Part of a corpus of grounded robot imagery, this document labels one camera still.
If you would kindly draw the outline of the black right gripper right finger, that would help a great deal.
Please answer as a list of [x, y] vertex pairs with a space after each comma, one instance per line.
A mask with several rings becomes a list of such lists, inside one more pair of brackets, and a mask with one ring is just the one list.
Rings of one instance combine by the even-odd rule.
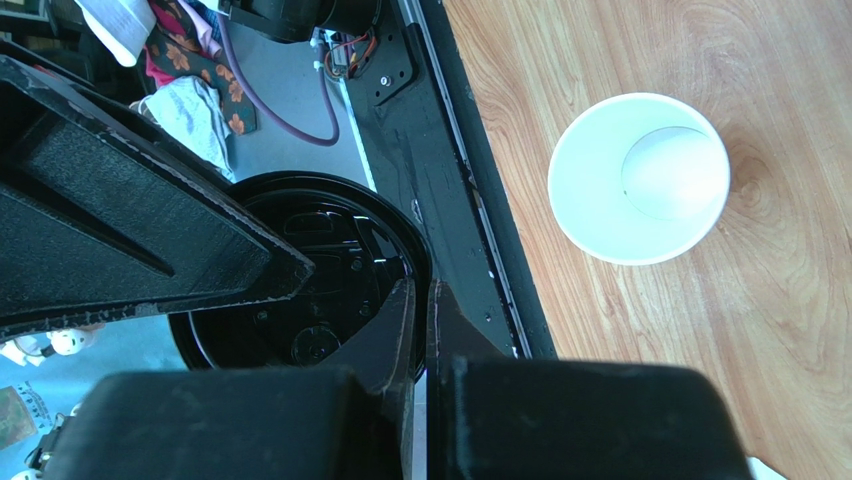
[[747, 479], [728, 409], [697, 371], [517, 359], [429, 289], [431, 479]]

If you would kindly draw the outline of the brown paper cup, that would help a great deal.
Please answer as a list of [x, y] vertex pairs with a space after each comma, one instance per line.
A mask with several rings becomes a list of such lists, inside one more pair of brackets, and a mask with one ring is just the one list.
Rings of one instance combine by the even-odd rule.
[[709, 120], [657, 93], [629, 93], [585, 110], [556, 143], [552, 215], [574, 245], [617, 265], [673, 259], [717, 224], [731, 165]]

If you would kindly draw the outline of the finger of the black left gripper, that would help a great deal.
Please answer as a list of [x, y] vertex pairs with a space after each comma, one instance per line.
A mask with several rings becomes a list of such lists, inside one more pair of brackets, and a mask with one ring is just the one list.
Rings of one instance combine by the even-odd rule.
[[1, 60], [1, 336], [293, 297], [313, 263], [192, 153]]

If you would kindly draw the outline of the black cup lid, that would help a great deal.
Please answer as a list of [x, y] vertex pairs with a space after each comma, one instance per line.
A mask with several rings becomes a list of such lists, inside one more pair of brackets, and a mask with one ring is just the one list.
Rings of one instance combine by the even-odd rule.
[[431, 258], [420, 232], [372, 190], [331, 174], [251, 177], [229, 195], [315, 265], [291, 299], [169, 316], [191, 370], [309, 367], [379, 313], [395, 284], [425, 295]]

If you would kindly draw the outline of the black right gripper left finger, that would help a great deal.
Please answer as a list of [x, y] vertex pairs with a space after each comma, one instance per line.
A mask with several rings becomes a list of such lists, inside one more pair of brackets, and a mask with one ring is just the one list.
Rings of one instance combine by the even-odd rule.
[[309, 368], [127, 372], [62, 428], [47, 479], [399, 479], [415, 282]]

